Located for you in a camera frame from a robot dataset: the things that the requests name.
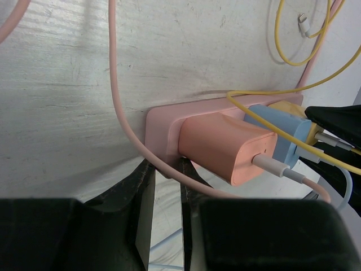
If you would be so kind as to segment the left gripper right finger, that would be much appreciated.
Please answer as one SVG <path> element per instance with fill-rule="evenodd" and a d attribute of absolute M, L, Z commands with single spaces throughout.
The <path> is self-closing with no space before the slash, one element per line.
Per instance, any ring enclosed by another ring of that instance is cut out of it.
<path fill-rule="evenodd" d="M 181 186 L 185 270 L 355 270 L 356 248 L 322 200 L 219 199 Z"/>

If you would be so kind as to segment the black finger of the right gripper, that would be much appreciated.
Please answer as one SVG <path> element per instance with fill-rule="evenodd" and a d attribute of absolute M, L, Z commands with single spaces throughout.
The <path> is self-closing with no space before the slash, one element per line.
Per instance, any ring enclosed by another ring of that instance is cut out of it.
<path fill-rule="evenodd" d="M 360 105 L 310 106 L 305 109 L 305 115 L 323 129 L 360 149 Z"/>

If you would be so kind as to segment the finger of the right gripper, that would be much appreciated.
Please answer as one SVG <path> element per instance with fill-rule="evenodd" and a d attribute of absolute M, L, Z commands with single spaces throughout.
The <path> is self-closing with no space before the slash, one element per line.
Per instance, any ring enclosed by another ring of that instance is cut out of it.
<path fill-rule="evenodd" d="M 360 155 L 340 147 L 333 147 L 323 142 L 316 143 L 316 147 L 325 154 L 346 164 L 360 168 Z M 325 179 L 340 195 L 348 199 L 349 205 L 360 214 L 360 175 L 350 173 L 351 181 L 347 181 L 343 169 L 329 164 L 317 155 L 303 148 L 298 149 L 300 160 Z"/>

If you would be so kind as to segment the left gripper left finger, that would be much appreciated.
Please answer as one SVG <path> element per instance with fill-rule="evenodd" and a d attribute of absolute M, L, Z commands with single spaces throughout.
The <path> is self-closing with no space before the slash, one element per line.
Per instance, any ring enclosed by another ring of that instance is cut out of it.
<path fill-rule="evenodd" d="M 155 168 L 143 160 L 100 195 L 1 199 L 2 270 L 147 270 Z"/>

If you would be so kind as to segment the pink charger plug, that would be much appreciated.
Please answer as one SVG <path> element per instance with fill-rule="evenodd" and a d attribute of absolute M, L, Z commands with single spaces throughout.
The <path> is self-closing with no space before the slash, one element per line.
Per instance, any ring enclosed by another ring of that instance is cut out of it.
<path fill-rule="evenodd" d="M 263 173 L 252 160 L 259 154 L 272 157 L 277 139 L 270 130 L 210 113 L 183 122 L 178 152 L 230 185 L 239 186 Z"/>

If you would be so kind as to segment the pink power strip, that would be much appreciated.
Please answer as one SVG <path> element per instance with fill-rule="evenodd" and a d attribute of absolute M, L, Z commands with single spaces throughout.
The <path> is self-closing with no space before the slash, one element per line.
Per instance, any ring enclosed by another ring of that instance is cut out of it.
<path fill-rule="evenodd" d="M 226 98 L 152 108 L 146 117 L 145 146 L 175 167 L 181 157 L 232 186 L 289 166 L 276 159 L 278 135 L 246 122 L 245 113 Z"/>

